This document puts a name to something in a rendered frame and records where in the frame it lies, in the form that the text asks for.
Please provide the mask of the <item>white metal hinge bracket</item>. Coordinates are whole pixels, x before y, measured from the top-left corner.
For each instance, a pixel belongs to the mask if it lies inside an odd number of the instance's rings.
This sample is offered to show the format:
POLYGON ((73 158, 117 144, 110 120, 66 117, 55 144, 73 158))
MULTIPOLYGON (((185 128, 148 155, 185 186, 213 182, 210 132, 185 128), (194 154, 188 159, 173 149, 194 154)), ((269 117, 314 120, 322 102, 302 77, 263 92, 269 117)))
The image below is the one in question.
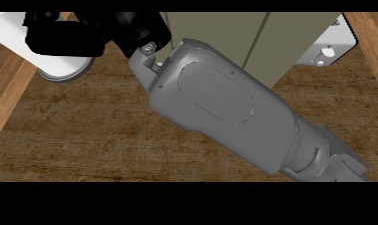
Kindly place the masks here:
POLYGON ((343 55, 355 48, 358 38, 349 21, 340 15, 309 47, 296 64, 308 66, 331 66, 343 55))

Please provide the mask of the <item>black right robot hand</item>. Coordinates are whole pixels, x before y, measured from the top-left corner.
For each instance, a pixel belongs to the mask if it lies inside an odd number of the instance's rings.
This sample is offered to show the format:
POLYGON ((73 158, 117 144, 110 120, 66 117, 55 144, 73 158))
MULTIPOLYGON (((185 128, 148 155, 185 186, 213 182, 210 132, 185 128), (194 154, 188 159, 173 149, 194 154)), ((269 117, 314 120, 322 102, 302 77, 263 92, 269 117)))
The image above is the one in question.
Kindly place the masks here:
POLYGON ((101 57, 113 41, 125 56, 156 44, 164 48, 172 32, 159 12, 76 11, 77 21, 60 21, 58 12, 29 12, 26 43, 32 51, 48 56, 101 57))

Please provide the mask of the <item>white wine bottle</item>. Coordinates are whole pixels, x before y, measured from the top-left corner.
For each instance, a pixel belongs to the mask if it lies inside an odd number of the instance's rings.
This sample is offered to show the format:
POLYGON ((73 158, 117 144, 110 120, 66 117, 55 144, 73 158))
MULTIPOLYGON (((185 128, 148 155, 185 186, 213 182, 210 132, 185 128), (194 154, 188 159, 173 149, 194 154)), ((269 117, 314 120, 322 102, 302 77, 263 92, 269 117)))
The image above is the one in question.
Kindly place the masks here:
POLYGON ((89 70, 94 57, 46 56, 35 53, 26 43, 24 12, 0 12, 0 44, 38 68, 42 77, 55 83, 76 80, 89 70))

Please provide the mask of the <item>olive cabinet door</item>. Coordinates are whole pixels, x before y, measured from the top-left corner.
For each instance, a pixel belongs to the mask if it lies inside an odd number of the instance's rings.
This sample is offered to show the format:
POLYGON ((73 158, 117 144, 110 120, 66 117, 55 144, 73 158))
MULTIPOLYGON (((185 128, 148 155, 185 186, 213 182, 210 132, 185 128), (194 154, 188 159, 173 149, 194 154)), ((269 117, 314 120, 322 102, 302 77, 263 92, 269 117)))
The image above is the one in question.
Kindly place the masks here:
POLYGON ((272 88, 340 12, 163 12, 172 41, 156 55, 164 62, 184 38, 206 42, 272 88))

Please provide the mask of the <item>wooden cabinet side panel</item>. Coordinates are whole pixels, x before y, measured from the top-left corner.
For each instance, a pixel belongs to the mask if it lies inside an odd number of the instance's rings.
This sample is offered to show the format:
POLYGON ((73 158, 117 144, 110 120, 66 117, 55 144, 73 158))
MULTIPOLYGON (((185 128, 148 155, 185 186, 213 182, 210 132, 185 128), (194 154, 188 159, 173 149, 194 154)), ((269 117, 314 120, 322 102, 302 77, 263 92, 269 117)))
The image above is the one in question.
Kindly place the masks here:
POLYGON ((0 130, 4 129, 38 67, 0 44, 0 130))
POLYGON ((378 12, 346 12, 359 46, 378 80, 378 12))

